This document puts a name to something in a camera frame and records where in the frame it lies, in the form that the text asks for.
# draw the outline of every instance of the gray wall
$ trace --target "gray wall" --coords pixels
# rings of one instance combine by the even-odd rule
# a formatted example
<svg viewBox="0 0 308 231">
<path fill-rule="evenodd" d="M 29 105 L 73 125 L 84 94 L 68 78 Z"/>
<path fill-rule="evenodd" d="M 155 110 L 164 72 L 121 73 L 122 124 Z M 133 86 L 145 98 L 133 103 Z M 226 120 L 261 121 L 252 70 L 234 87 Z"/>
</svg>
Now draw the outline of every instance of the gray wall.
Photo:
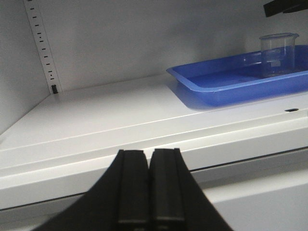
<svg viewBox="0 0 308 231">
<path fill-rule="evenodd" d="M 0 134 L 49 95 L 22 0 L 0 1 Z"/>
<path fill-rule="evenodd" d="M 262 35 L 296 32 L 308 11 L 266 18 L 270 0 L 40 0 L 63 90 L 164 73 L 259 50 Z"/>
</svg>

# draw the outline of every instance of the white cabinet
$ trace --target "white cabinet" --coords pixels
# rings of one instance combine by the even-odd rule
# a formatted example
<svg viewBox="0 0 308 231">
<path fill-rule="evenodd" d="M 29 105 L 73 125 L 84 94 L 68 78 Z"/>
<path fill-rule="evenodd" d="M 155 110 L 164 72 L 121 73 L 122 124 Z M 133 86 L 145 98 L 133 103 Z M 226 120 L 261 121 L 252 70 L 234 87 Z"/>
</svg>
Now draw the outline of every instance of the white cabinet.
<svg viewBox="0 0 308 231">
<path fill-rule="evenodd" d="M 154 148 L 178 147 L 196 170 L 308 147 L 308 93 L 211 107 L 165 73 L 178 64 L 259 50 L 258 37 L 265 34 L 294 32 L 298 44 L 307 43 L 306 11 L 265 18 L 265 3 L 2 1 L 0 214 L 24 208 L 16 219 L 32 219 L 59 212 L 63 206 L 33 215 L 25 211 L 86 192 L 119 149 L 142 149 L 150 159 Z M 52 85 L 58 94 L 50 94 Z M 292 108 L 299 110 L 285 111 Z M 252 201 L 260 201 L 256 216 L 262 220 L 262 208 L 280 211 L 278 198 L 307 191 L 306 165 L 293 164 L 291 170 L 273 166 L 281 170 L 275 176 L 265 171 L 258 179 L 241 180 L 237 174 L 253 173 L 243 168 L 219 186 L 205 185 L 205 192 L 230 223 L 239 220 L 228 207 L 242 206 L 239 211 L 248 216 Z M 299 181 L 289 187 L 293 179 Z M 281 187 L 251 192 L 246 181 L 252 189 L 271 181 Z M 226 199 L 224 191 L 238 196 Z M 275 198 L 276 192 L 276 200 L 261 203 L 263 195 Z M 286 207 L 305 212 L 291 205 Z"/>
</svg>

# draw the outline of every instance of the blue tray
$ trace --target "blue tray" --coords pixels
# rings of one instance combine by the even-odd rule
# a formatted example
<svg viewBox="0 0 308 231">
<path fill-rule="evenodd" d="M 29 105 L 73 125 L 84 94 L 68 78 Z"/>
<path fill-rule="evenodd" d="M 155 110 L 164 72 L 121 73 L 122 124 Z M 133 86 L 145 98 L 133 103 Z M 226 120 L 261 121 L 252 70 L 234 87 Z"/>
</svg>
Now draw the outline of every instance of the blue tray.
<svg viewBox="0 0 308 231">
<path fill-rule="evenodd" d="M 262 78 L 261 52 L 175 66 L 167 70 L 210 105 L 308 90 L 308 45 L 295 46 L 295 72 Z"/>
</svg>

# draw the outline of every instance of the white surface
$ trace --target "white surface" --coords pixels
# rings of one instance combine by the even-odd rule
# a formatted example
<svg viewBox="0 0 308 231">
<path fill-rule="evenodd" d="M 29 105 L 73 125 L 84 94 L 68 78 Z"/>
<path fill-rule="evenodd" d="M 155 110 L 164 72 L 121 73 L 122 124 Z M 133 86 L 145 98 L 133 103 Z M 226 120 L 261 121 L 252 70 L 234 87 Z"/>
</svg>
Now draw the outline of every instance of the white surface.
<svg viewBox="0 0 308 231">
<path fill-rule="evenodd" d="M 119 149 L 179 147 L 196 169 L 308 146 L 308 93 L 192 109 L 176 85 L 166 74 L 48 97 L 0 136 L 0 208 L 86 192 Z"/>
<path fill-rule="evenodd" d="M 22 1 L 1 1 L 0 31 L 1 134 L 49 91 Z"/>
<path fill-rule="evenodd" d="M 260 50 L 259 37 L 298 33 L 305 11 L 266 18 L 269 0 L 40 0 L 63 91 L 154 76 L 171 66 Z"/>
<path fill-rule="evenodd" d="M 306 231 L 308 163 L 291 168 L 283 166 L 274 175 L 270 169 L 262 171 L 263 177 L 235 182 L 225 179 L 226 184 L 204 192 L 234 231 Z"/>
</svg>

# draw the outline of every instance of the glass beaker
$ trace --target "glass beaker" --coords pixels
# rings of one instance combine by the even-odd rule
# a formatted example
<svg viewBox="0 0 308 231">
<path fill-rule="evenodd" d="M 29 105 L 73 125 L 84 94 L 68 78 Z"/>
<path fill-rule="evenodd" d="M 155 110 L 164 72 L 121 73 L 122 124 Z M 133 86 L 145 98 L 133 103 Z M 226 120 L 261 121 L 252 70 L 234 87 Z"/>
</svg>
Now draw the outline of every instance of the glass beaker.
<svg viewBox="0 0 308 231">
<path fill-rule="evenodd" d="M 285 75 L 294 71 L 294 46 L 298 36 L 281 33 L 260 37 L 263 77 Z"/>
</svg>

